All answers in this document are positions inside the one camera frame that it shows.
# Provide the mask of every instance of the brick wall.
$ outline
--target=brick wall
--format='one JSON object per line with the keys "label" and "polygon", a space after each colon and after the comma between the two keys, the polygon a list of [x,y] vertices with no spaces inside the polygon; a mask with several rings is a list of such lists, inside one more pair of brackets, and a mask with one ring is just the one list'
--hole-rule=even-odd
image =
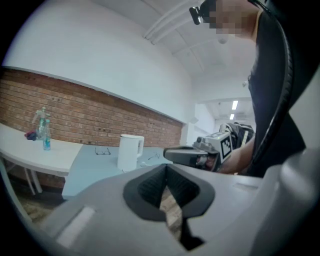
{"label": "brick wall", "polygon": [[144,107],[40,74],[3,69],[0,75],[0,123],[17,130],[34,129],[35,112],[45,106],[56,140],[118,147],[120,134],[130,134],[144,136],[145,147],[179,144],[182,123]]}

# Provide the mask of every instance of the white electric kettle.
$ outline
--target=white electric kettle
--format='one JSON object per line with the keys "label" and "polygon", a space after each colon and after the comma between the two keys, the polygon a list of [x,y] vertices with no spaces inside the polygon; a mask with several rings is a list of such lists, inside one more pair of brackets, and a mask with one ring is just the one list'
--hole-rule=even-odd
{"label": "white electric kettle", "polygon": [[145,137],[121,134],[118,154],[118,168],[129,172],[137,168],[137,158],[142,156]]}

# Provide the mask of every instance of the white ceiling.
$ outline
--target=white ceiling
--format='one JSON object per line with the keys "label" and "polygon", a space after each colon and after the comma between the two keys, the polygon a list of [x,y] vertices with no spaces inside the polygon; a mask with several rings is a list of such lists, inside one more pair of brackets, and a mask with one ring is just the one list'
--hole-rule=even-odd
{"label": "white ceiling", "polygon": [[[180,61],[193,80],[218,70],[230,70],[239,78],[247,77],[250,73],[256,54],[253,42],[229,36],[227,43],[220,44],[215,29],[210,29],[208,24],[193,23],[189,7],[199,6],[203,0],[91,1],[127,17],[145,31],[168,11],[180,5],[155,26],[158,31],[149,38],[153,44],[163,44]],[[170,22],[158,29],[159,25],[166,23],[168,19]],[[211,102],[207,103],[207,106],[214,118],[223,119],[230,116],[232,101],[222,99],[220,105],[218,102]],[[235,114],[239,118],[251,118],[251,101],[240,101]]]}

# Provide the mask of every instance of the person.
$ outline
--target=person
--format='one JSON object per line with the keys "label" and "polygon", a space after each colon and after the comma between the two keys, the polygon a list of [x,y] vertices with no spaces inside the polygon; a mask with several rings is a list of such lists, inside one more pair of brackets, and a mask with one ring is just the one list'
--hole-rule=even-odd
{"label": "person", "polygon": [[[267,2],[267,7],[270,7],[271,10],[283,11],[283,4],[289,3],[285,0],[276,5],[275,1],[269,1],[269,6]],[[261,161],[255,166],[252,165],[253,156],[269,128],[282,92],[286,66],[282,34],[274,18],[271,18],[247,0],[217,0],[215,4],[215,11],[209,13],[210,23],[215,23],[216,28],[224,34],[234,34],[237,37],[250,39],[256,43],[256,60],[248,78],[256,122],[256,134],[245,146],[232,152],[219,172],[223,174],[240,173],[250,166],[248,175],[263,177],[268,167],[283,163],[290,155],[305,148],[303,138],[293,120],[287,114]],[[294,8],[296,12],[290,10],[292,13],[286,18],[277,17],[285,32],[287,32],[288,41],[293,46],[291,50],[292,58],[295,60],[293,63],[295,73],[290,107],[308,85],[319,64],[319,50],[314,42],[316,40],[309,41],[308,47],[306,47],[306,41],[301,40],[299,31],[293,32],[295,25],[298,25],[298,23],[302,26],[307,23],[301,15],[295,16],[297,13],[303,14],[306,8],[303,6],[294,6]],[[310,28],[305,27],[304,33],[308,34],[308,31],[310,31]],[[313,56],[315,59],[306,61],[306,56]]]}

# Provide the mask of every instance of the ceiling light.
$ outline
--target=ceiling light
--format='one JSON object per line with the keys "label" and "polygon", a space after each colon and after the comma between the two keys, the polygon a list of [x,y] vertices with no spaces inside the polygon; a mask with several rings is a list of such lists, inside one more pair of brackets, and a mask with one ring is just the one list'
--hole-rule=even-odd
{"label": "ceiling light", "polygon": [[235,100],[232,104],[232,110],[236,110],[237,109],[237,106],[238,106],[238,101]]}

